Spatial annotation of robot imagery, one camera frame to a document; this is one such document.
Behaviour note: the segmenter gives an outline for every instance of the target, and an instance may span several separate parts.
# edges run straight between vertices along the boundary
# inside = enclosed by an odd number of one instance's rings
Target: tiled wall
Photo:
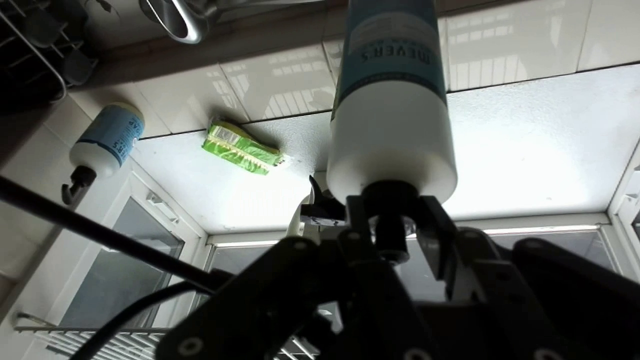
[[[59,187],[73,171],[67,153],[88,123],[72,101],[63,101],[1,167],[0,175],[61,204]],[[50,222],[0,203],[0,303],[8,289],[24,276],[51,233]]]
[[[450,92],[640,61],[636,0],[496,4],[440,19]],[[321,16],[245,28],[212,37],[202,46],[148,55],[111,66],[97,79],[151,79],[82,91],[73,101],[90,116],[107,102],[131,102],[148,123],[146,139],[202,130],[221,111],[231,120],[330,111],[339,73],[343,15],[337,6]]]

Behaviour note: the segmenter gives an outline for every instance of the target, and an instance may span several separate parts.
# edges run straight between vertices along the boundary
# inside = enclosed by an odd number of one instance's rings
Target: window
[[[549,217],[549,218],[527,218],[527,220],[496,220],[496,222],[477,222],[463,224],[472,228],[486,228],[486,233],[503,249],[511,249],[522,239],[543,239],[559,249],[566,249],[593,265],[616,270],[618,265],[609,257],[607,243],[601,234],[603,217],[570,218],[570,217]],[[244,270],[251,261],[272,246],[272,243],[220,243],[209,267],[221,269],[228,272]],[[395,267],[395,274],[409,292],[414,301],[420,303],[443,303],[443,282],[438,282],[432,276],[430,267],[426,265],[421,251],[416,243],[416,236],[407,239],[409,261]]]
[[[180,258],[184,249],[184,243],[171,236],[133,198],[126,203],[114,230],[173,258]],[[168,286],[169,278],[169,274],[140,261],[99,249],[59,326],[99,328],[127,304]],[[156,314],[158,307],[133,319],[127,328],[151,326]]]

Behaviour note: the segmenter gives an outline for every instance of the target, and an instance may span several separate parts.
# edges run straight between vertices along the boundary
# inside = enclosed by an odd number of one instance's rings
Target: metal rod
[[[306,358],[314,360],[314,354],[311,354],[308,349],[304,349],[302,343],[298,343],[296,338],[293,338],[292,343],[293,343],[293,346],[298,346],[298,351],[300,351]]]
[[[8,42],[15,41],[15,37],[8,37],[0,42],[0,48],[6,46]]]
[[[141,335],[131,335],[131,341],[137,343],[140,346],[146,346],[146,349],[153,349],[156,343],[149,343],[148,338],[141,338]]]
[[[67,351],[75,352],[82,343],[67,338],[67,335],[51,335],[51,346],[66,346]]]
[[[45,326],[21,326],[21,325],[15,325],[13,326],[15,333],[95,333],[97,328],[59,328],[59,326],[53,326],[53,328],[45,328]],[[169,333],[169,328],[120,328],[117,333],[121,335],[163,335],[163,333]]]
[[[66,82],[63,79],[59,76],[59,73],[39,55],[37,48],[31,46],[31,42],[27,39],[24,39],[24,34],[0,12],[0,21],[11,28],[11,32],[41,61],[41,65],[55,76],[55,80],[59,82],[59,101],[66,99]]]
[[[279,349],[279,354],[283,354],[286,358],[296,360],[296,356],[293,356],[293,354],[289,354],[286,349]]]
[[[45,76],[45,75],[48,75],[48,73],[41,70],[41,73],[33,75],[31,79],[27,79],[26,82],[21,82],[19,87],[27,87],[27,84],[35,82],[37,79],[41,79],[41,76]]]
[[[53,354],[63,354],[63,356],[72,356],[77,346],[70,346],[70,345],[63,345],[63,343],[45,343],[45,351],[53,352]]]
[[[137,354],[129,354],[123,346],[117,346],[114,343],[114,338],[107,341],[107,345],[104,345],[104,349],[107,349],[109,352],[117,354],[120,360],[140,360]]]
[[[59,224],[75,234],[92,239],[93,243],[114,249],[121,254],[137,258],[158,270],[169,272],[186,282],[193,285],[195,289],[214,295],[228,278],[228,272],[212,270],[202,272],[186,263],[180,263],[168,254],[161,254],[153,249],[148,249],[120,233],[114,233],[106,227],[99,227],[48,198],[41,198],[19,185],[0,177],[0,198],[15,209],[21,209],[33,217],[39,217],[48,222]]]
[[[72,333],[67,333],[66,336],[73,338],[75,343],[80,343],[80,346],[88,341],[88,338],[82,338],[80,335],[72,335]],[[114,352],[114,349],[109,345],[104,345],[97,354],[109,356],[114,360],[120,360],[120,354]]]
[[[109,338],[107,343],[109,343],[111,346],[115,346],[120,352],[123,352],[123,356],[127,356],[127,358],[133,358],[133,360],[143,358],[143,354],[137,352],[137,349],[121,343],[121,338],[120,338],[117,335],[115,335],[114,338]]]
[[[55,46],[55,42],[51,46],[48,46],[50,51],[53,51],[57,55],[57,59],[63,59],[63,55],[59,53],[59,48]]]
[[[151,351],[151,349],[131,343],[131,341],[129,341],[126,335],[121,335],[121,333],[115,335],[114,341],[126,345],[127,349],[131,349],[133,352],[137,352],[137,354],[143,356],[143,358],[153,358],[153,351]]]
[[[15,11],[21,19],[26,19],[24,11],[21,11],[13,0],[8,0],[8,2],[13,6],[13,11]]]
[[[18,65],[21,65],[21,63],[26,63],[26,61],[30,61],[30,59],[33,59],[33,55],[24,55],[24,57],[19,57],[18,61],[13,61],[11,65],[8,65],[9,69],[15,69]]]

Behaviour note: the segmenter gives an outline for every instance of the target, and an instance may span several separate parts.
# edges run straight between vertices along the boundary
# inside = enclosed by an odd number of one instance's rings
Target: black pole
[[[50,203],[48,198],[41,198],[27,188],[1,179],[0,177],[0,198],[15,209],[21,209],[33,217],[39,217],[48,222],[59,224],[75,234],[82,234],[101,246],[114,249],[121,254],[127,254],[131,258],[137,258],[158,270],[169,272],[173,276],[184,278],[186,282],[193,285],[195,289],[202,289],[204,292],[214,295],[226,281],[229,281],[228,272],[212,270],[202,272],[200,269],[193,269],[186,263],[180,263],[168,254],[161,254],[153,249],[148,249],[120,233],[114,233],[106,227],[99,227],[55,203]]]

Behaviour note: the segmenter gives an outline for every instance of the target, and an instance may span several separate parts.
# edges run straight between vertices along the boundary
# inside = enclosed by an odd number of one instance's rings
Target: handle
[[[168,206],[156,192],[146,195],[146,203],[156,206],[171,224],[180,224],[180,217],[171,206]]]
[[[184,0],[146,0],[146,4],[169,39],[181,45],[202,42],[206,23]]]

